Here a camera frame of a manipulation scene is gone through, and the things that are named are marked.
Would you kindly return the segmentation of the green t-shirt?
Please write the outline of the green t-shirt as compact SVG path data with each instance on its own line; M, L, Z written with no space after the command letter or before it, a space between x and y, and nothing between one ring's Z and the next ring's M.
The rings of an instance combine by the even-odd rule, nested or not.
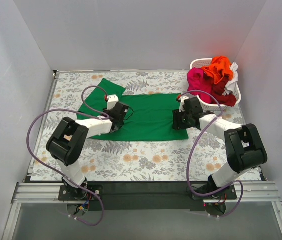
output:
M117 142L164 142L180 141L189 138L186 130L173 129L173 111L179 110L176 101L177 93L171 94L140 94L124 95L126 89L120 85L102 79L98 85L102 89L95 88L79 108L79 112L98 116L99 113L91 110L102 111L106 108L106 91L109 95L117 95L120 102L132 108L124 120L124 125L118 131L100 136L94 136L95 140Z

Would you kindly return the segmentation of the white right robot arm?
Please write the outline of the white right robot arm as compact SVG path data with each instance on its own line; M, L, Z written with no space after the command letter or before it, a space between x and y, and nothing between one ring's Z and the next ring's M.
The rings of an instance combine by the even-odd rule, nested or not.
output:
M254 124L236 124L224 120L211 111L204 111L197 97L179 96L179 108L173 110L174 130L195 128L201 134L210 133L225 144L227 162L208 177L207 183L195 190L195 196L218 199L240 176L268 161L268 155L259 131Z

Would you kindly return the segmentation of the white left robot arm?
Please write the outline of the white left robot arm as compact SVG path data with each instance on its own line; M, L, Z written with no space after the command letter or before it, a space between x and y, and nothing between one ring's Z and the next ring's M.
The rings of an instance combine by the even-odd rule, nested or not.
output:
M57 160L64 174L62 182L67 192L76 200L87 196L87 179L81 171L79 157L86 139L111 134L122 128L129 106L118 101L97 116L84 120L65 117L61 120L46 144L46 150Z

